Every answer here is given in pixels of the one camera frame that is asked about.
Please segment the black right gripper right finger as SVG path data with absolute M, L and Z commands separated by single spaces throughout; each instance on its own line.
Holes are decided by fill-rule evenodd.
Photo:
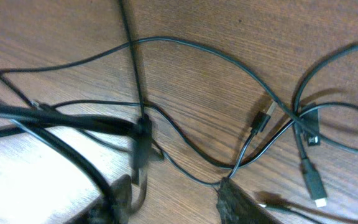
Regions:
M 216 208 L 222 224 L 277 224 L 278 220 L 233 180 L 227 177 L 220 182 Z

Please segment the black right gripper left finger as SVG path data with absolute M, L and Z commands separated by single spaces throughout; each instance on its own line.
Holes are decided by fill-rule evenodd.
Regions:
M 110 191 L 115 199 L 113 204 L 108 204 L 100 196 L 70 218 L 67 224 L 127 224 L 132 200 L 131 177 L 127 174 L 121 176 L 111 184 Z

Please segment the black USB cable short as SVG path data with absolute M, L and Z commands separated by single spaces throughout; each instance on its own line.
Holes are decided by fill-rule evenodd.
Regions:
M 93 131 L 132 138 L 134 145 L 132 147 L 131 181 L 140 186 L 140 192 L 137 201 L 131 203 L 129 213 L 133 214 L 143 206 L 147 193 L 146 166 L 153 143 L 152 122 L 147 114 L 143 113 L 136 123 L 132 123 L 108 116 L 61 114 L 45 104 L 36 103 L 31 108 L 21 108 L 0 102 L 0 118 L 9 119 L 12 122 L 11 125 L 0 126 L 0 138 L 21 133 L 33 135 L 76 165 L 96 184 L 110 205 L 115 202 L 115 199 L 101 173 L 79 152 L 48 132 L 47 129 L 64 126 L 83 132 Z

